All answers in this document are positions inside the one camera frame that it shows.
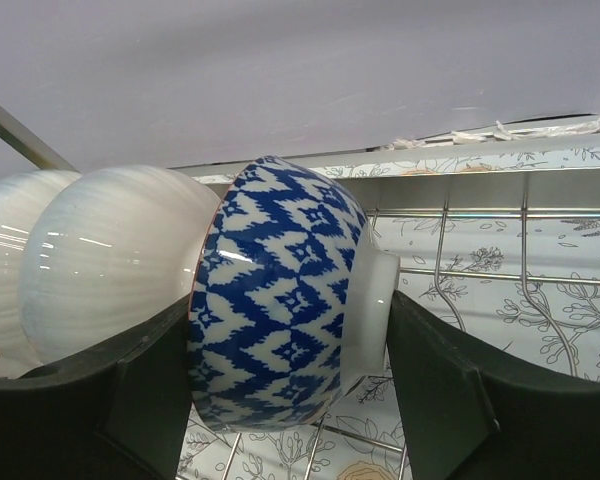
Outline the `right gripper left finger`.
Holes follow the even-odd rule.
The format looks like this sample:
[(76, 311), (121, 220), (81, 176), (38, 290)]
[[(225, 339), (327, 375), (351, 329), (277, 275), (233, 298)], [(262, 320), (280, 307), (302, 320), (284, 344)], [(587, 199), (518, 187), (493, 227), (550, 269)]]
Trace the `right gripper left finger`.
[(189, 301), (17, 379), (0, 378), (0, 479), (173, 479), (192, 396)]

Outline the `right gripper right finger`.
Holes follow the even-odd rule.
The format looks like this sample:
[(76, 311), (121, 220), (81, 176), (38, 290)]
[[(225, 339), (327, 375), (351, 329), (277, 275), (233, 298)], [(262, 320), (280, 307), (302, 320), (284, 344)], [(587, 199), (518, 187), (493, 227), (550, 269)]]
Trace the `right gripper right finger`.
[(387, 345), (415, 479), (600, 479), (600, 383), (512, 356), (394, 293)]

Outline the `blue zigzag red-inside bowl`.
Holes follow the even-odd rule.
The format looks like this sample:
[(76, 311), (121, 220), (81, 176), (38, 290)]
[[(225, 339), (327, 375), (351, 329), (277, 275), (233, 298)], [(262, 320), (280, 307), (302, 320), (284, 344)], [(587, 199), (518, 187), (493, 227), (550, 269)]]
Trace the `blue zigzag red-inside bowl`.
[(380, 374), (399, 269), (340, 184), (275, 156), (246, 166), (208, 229), (191, 292), (188, 377), (204, 424), (310, 424)]

